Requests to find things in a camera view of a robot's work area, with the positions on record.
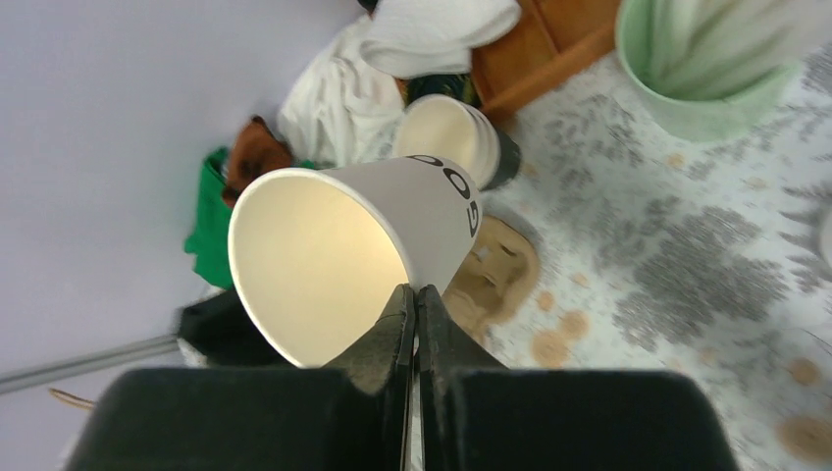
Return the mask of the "single white paper cup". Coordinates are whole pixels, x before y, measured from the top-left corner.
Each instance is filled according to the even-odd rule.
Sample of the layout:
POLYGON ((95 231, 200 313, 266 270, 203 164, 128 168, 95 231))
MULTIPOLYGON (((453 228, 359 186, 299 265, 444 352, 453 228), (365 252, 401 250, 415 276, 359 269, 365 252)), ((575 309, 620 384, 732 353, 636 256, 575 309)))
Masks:
POLYGON ((234 206, 234 288, 274 350, 319 367, 375 325, 396 287, 445 290, 483 219, 474 181, 438 157, 273 171, 234 206))

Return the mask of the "green paper bag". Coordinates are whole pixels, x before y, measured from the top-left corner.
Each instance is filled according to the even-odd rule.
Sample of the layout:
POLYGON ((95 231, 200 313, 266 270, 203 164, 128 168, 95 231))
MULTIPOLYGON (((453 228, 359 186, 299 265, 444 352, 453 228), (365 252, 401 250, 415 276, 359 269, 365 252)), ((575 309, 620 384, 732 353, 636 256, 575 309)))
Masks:
POLYGON ((183 307, 177 337, 209 367, 292 367, 260 334, 234 288, 183 307))

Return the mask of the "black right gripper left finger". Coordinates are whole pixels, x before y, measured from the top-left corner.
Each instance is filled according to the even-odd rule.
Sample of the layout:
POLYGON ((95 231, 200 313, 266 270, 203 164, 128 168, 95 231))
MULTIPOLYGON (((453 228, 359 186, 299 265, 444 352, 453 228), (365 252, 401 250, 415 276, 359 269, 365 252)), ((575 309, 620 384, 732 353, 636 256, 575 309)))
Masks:
POLYGON ((138 369, 102 395, 70 470, 402 470, 414 290, 319 368, 138 369))

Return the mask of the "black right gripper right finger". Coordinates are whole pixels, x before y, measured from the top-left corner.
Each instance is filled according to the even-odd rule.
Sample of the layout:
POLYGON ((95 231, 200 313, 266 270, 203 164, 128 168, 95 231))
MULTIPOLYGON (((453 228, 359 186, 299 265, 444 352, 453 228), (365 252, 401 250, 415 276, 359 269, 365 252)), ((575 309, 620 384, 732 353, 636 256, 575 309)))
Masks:
POLYGON ((509 369, 416 297, 428 470, 734 470, 695 382, 656 370, 509 369))

